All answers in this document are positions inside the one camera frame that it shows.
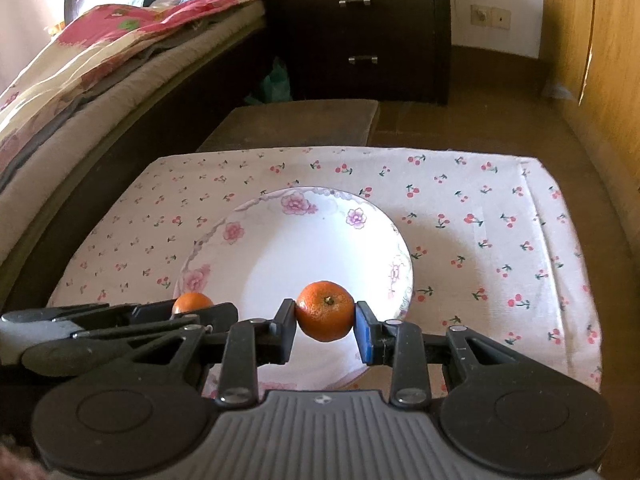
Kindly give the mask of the small mandarin orange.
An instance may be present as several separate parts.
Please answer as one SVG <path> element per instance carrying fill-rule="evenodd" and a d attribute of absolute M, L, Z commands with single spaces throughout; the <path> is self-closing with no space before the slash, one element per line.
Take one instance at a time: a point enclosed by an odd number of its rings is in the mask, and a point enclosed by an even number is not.
<path fill-rule="evenodd" d="M 320 281 L 308 284 L 295 301 L 299 328 L 310 338 L 332 342 L 345 337 L 355 322 L 355 301 L 339 284 Z"/>

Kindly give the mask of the white floral plate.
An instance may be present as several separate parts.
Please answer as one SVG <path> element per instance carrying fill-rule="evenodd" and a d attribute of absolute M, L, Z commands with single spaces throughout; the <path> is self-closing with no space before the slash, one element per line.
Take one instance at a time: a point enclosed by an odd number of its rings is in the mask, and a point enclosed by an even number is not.
<path fill-rule="evenodd" d="M 175 293 L 231 302 L 241 320 L 273 318 L 286 298 L 330 281 L 380 321 L 404 318 L 413 289 L 409 249 L 388 215 L 334 188 L 285 188 L 235 208 L 194 244 Z"/>

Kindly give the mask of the cherry print tablecloth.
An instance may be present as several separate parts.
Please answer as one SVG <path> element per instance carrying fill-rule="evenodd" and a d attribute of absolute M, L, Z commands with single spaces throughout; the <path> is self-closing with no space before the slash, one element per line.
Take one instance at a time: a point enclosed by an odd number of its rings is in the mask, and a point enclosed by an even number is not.
<path fill-rule="evenodd" d="M 408 148 L 264 148 L 164 157 L 70 259 L 51 306 L 167 300 L 194 244 L 239 206 L 285 188 L 366 198 L 404 238 L 406 316 L 464 325 L 591 388 L 602 333 L 559 185 L 528 157 Z"/>

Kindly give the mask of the brown wooden stool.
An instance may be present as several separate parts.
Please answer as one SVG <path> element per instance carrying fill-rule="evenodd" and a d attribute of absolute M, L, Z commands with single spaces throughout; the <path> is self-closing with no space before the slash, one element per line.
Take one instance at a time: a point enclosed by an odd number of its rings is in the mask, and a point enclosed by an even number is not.
<path fill-rule="evenodd" d="M 380 103 L 362 99 L 243 106 L 232 110 L 198 149 L 365 146 L 379 117 Z"/>

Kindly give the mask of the floral bed blanket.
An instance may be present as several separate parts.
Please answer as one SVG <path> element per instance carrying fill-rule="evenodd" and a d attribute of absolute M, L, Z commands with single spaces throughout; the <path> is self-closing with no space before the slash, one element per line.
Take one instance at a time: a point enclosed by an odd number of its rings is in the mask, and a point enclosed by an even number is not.
<path fill-rule="evenodd" d="M 101 4 L 50 41 L 1 95 L 1 169 L 76 96 L 183 26 L 255 0 L 190 0 L 140 8 Z"/>

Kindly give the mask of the dark wooden nightstand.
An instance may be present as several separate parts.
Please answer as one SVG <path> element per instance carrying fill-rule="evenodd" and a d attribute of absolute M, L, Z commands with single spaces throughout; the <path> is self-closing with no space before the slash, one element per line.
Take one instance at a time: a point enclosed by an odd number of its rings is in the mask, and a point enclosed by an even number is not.
<path fill-rule="evenodd" d="M 450 0 L 262 0 L 296 100 L 444 105 Z"/>

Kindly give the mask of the wooden wardrobe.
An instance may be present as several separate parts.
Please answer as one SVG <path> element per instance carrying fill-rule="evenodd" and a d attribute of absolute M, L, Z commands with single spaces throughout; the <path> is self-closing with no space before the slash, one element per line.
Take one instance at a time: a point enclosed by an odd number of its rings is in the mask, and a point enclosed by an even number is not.
<path fill-rule="evenodd" d="M 541 58 L 556 106 L 639 251 L 639 0 L 544 0 Z"/>

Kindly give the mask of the wall power socket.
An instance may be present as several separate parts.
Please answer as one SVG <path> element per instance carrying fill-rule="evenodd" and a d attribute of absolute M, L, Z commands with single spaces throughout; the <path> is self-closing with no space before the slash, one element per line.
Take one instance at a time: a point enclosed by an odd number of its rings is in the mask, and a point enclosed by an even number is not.
<path fill-rule="evenodd" d="M 480 27 L 509 30 L 511 28 L 511 12 L 506 9 L 472 4 L 471 24 Z"/>

